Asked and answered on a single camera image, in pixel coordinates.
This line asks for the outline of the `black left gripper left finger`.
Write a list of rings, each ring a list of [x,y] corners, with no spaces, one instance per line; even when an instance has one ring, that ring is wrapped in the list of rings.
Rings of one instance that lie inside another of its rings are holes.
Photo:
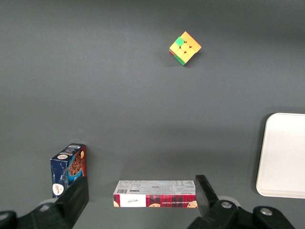
[[[0,213],[2,229],[72,229],[89,201],[88,179],[78,177],[59,198],[38,205],[17,217],[14,211]]]

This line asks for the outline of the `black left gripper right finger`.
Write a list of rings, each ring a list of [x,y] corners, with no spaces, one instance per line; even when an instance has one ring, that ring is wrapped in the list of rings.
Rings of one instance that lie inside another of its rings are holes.
[[[284,214],[272,207],[257,206],[244,210],[235,199],[219,199],[204,175],[195,177],[195,192],[201,213],[190,229],[293,229]]]

